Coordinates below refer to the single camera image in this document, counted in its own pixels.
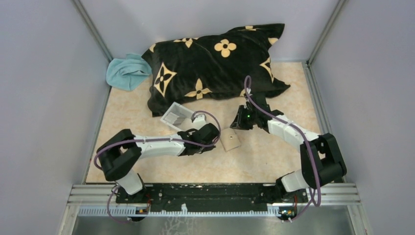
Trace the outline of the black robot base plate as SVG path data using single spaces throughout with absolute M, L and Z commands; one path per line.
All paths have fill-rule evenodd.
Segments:
M 153 183 L 137 194 L 128 195 L 120 188 L 119 204 L 144 204 L 151 212 L 178 212 L 185 205 L 189 212 L 264 212 L 268 204 L 306 203 L 301 189 L 282 198 L 275 184 L 185 184 Z

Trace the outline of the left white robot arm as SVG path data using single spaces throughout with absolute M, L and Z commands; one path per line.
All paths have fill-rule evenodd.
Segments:
M 98 148 L 93 164 L 104 173 L 106 181 L 115 182 L 134 202 L 142 202 L 147 190 L 133 170 L 136 162 L 141 158 L 191 156 L 211 151 L 221 136 L 220 123 L 217 118 L 214 121 L 163 137 L 139 136 L 123 129 Z

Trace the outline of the white plastic card box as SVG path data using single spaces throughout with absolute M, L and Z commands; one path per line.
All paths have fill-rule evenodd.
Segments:
M 176 102 L 168 108 L 160 121 L 176 131 L 186 131 L 192 128 L 199 130 L 207 124 L 205 114 L 196 114 L 194 111 Z

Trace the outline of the beige card holder wallet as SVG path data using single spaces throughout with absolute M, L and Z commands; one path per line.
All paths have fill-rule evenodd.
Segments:
M 229 152 L 241 146 L 241 142 L 235 130 L 231 128 L 226 128 L 221 131 L 220 142 L 225 152 Z

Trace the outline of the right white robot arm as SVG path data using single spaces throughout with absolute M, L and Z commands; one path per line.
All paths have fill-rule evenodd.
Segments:
M 301 168 L 276 180 L 276 197 L 288 202 L 295 191 L 318 189 L 347 173 L 337 140 L 331 133 L 318 134 L 300 127 L 283 112 L 271 110 L 264 95 L 246 95 L 230 127 L 251 130 L 254 126 L 280 137 L 300 153 Z

